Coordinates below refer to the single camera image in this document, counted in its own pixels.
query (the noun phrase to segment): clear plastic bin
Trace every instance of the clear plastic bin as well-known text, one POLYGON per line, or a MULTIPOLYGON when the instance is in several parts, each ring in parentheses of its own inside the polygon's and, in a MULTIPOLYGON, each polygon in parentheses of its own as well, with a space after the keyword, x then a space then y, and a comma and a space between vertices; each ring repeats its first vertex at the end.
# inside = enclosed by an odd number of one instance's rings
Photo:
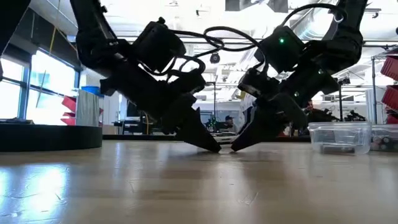
POLYGON ((310 123, 308 130, 315 151, 327 154, 366 154, 371 147, 369 122, 310 123))
POLYGON ((398 152, 398 124, 372 126, 371 150, 398 152))

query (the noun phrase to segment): desk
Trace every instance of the desk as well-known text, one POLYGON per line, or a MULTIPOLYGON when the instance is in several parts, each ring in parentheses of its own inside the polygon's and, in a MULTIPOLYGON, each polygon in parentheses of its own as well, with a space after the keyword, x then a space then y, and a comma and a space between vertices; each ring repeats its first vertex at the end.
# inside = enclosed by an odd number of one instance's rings
POLYGON ((180 142, 0 153, 0 223, 397 223, 398 155, 180 142))

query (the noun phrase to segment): table surface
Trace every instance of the table surface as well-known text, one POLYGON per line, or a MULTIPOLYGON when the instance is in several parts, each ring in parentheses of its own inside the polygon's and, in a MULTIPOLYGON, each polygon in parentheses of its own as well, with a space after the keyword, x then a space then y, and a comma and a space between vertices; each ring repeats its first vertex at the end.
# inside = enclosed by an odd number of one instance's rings
POLYGON ((0 153, 0 223, 398 223, 398 154, 178 142, 0 153))

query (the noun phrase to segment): ceiling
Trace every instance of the ceiling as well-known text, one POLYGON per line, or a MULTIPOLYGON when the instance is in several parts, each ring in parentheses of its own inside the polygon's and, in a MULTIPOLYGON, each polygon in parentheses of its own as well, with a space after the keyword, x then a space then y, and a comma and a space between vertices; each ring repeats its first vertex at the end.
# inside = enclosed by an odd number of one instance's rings
MULTIPOLYGON (((275 26, 287 15, 274 12, 267 1, 259 1, 242 11, 226 12, 225 0, 102 0, 108 12, 105 14, 109 24, 115 33, 123 38, 135 38, 145 28, 149 21, 156 21, 158 17, 165 18, 171 29, 203 32, 211 26, 230 26, 239 29, 254 38, 267 37, 275 26)), ((289 12, 305 4, 319 2, 319 0, 288 0, 289 12)), ((336 3, 336 0, 321 0, 325 3, 336 3)), ((398 2, 396 0, 369 0, 371 9, 365 13, 361 23, 361 32, 365 40, 370 40, 365 47, 360 62, 349 70, 335 74, 336 77, 350 76, 355 85, 369 85, 371 81, 371 57, 385 51, 375 45, 394 44, 398 42, 396 29, 398 27, 398 2)), ((49 22, 55 24, 67 35, 77 33, 76 20, 73 15, 69 0, 32 0, 30 7, 49 22)), ((290 20, 294 25, 294 32, 303 40, 319 39, 327 31, 332 20, 327 10, 316 9, 297 14, 290 20)), ((242 47, 247 41, 240 39, 230 32, 214 32, 210 35, 230 38, 234 42, 231 47, 242 47)), ((203 40, 184 38, 187 54, 195 55, 212 49, 203 40)), ((217 82, 216 99, 228 101, 234 99, 237 94, 236 85, 243 76, 244 71, 256 63, 253 57, 254 50, 247 52, 220 52, 221 61, 218 64, 210 63, 210 56, 201 59, 206 63, 206 72, 203 74, 208 82, 217 82)), ((379 62, 376 68, 377 74, 381 69, 379 62)), ((276 76, 275 71, 270 71, 270 76, 276 76)), ((385 80, 378 75, 379 83, 389 84, 391 80, 385 80)), ((214 88, 209 86, 198 95, 200 98, 212 100, 214 88)))

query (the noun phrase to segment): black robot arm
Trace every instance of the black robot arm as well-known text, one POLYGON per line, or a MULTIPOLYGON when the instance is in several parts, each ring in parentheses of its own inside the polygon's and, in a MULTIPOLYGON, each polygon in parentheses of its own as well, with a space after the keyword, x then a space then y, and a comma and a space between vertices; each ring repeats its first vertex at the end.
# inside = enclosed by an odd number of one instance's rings
MULTIPOLYGON (((340 0, 336 7, 312 4, 310 7, 327 7, 335 15, 323 40, 304 44, 287 26, 277 27, 272 35, 261 42, 269 63, 277 72, 293 72, 280 83, 261 72, 249 69, 238 88, 255 96, 254 119, 235 140, 233 150, 238 151, 253 144, 276 137, 287 124, 307 125, 302 111, 319 91, 329 94, 338 91, 332 74, 358 62, 361 57, 363 37, 359 31, 367 0, 340 0)), ((257 50, 255 57, 261 60, 257 50)))
POLYGON ((220 145, 202 125, 199 110, 192 104, 192 93, 202 90, 206 82, 201 76, 205 64, 191 72, 167 69, 177 57, 184 56, 182 41, 168 29, 162 18, 150 22, 133 44, 118 39, 103 13, 98 0, 70 0, 78 23, 76 44, 83 65, 102 74, 101 91, 111 95, 115 90, 156 120, 163 132, 177 133, 187 143, 218 152, 220 145), (171 83, 157 81, 152 75, 176 75, 171 83))

